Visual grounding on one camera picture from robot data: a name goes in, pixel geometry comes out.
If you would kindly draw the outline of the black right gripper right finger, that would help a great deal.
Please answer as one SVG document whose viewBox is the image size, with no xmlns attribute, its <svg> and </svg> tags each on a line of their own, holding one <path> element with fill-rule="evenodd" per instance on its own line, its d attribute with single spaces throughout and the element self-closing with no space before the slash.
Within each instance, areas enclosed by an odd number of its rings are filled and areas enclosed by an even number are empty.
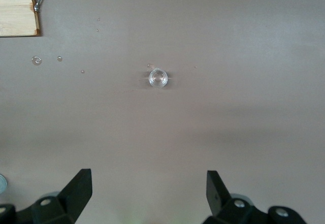
<svg viewBox="0 0 325 224">
<path fill-rule="evenodd" d="M 288 207 L 272 206 L 265 213 L 249 197 L 231 194 L 217 171 L 207 171 L 206 197 L 212 215 L 205 223 L 305 223 Z"/>
</svg>

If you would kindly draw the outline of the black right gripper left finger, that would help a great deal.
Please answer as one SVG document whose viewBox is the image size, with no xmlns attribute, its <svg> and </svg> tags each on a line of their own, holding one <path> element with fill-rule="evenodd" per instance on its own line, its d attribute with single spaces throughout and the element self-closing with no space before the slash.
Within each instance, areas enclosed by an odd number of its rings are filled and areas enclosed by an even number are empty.
<svg viewBox="0 0 325 224">
<path fill-rule="evenodd" d="M 91 196 L 91 169 L 81 169 L 56 196 L 40 198 L 20 211 L 1 204 L 1 223 L 75 223 Z"/>
</svg>

